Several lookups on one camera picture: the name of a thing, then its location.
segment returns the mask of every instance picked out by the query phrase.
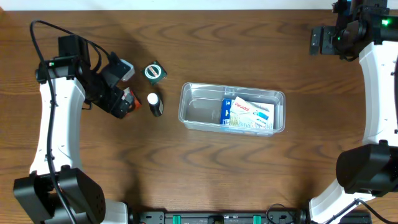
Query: white plastic container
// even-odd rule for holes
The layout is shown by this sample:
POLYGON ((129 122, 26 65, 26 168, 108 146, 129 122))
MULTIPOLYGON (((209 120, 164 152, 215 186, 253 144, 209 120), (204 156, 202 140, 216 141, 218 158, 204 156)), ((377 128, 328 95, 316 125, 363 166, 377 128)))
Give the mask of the white plastic container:
POLYGON ((281 91, 235 86, 186 83, 182 87, 179 120, 189 129, 223 133, 271 136, 285 129, 285 95, 281 91), (220 124, 223 99, 275 105, 274 129, 244 128, 220 124))

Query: white bottle cap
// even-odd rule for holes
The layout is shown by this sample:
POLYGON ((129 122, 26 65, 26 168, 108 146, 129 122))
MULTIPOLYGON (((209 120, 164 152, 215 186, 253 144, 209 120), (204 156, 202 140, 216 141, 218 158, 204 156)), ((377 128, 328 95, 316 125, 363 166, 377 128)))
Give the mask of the white bottle cap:
POLYGON ((159 97, 155 93, 150 93, 148 95, 148 103, 155 105, 159 101, 159 97))

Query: wood grain surface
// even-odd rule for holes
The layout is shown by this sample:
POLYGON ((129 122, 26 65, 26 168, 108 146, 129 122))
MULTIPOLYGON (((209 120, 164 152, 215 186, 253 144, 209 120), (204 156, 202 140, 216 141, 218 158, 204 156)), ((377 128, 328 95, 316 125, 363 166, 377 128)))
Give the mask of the wood grain surface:
MULTIPOLYGON (((96 106, 81 115, 85 173, 107 198, 135 209, 302 207, 334 180, 339 154, 361 145, 366 116, 359 62, 308 54, 311 28, 334 24, 330 11, 37 11, 0 18, 0 223, 30 223, 12 185, 29 174, 39 139, 33 19, 82 35, 137 71, 153 60, 168 71, 158 85, 161 117, 149 110, 145 99, 153 89, 139 72, 121 86, 143 99, 140 110, 122 120, 96 106), (286 128, 271 138, 186 129, 177 117, 186 82, 283 91, 286 128)), ((63 34, 44 26, 35 32, 45 58, 56 56, 63 34)), ((369 204, 396 221, 396 200, 388 194, 369 204)))

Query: gray rectangular container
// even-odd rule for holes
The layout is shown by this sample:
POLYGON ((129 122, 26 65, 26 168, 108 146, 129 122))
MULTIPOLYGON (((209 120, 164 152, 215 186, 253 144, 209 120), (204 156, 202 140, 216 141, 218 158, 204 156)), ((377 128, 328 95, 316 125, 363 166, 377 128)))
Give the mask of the gray rectangular container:
POLYGON ((223 133, 271 136, 285 129, 285 95, 281 91, 235 86, 186 83, 182 87, 179 120, 189 129, 223 133), (220 124, 223 99, 275 105, 274 129, 244 128, 220 124))

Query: green tape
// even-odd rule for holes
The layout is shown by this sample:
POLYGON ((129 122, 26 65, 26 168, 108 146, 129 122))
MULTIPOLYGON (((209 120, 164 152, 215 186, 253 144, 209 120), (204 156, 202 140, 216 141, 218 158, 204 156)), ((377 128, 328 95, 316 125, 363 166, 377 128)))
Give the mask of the green tape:
POLYGON ((261 224, 261 216, 254 215, 253 216, 253 224, 261 224))
POLYGON ((181 224, 181 216, 174 215, 173 216, 173 224, 181 224))

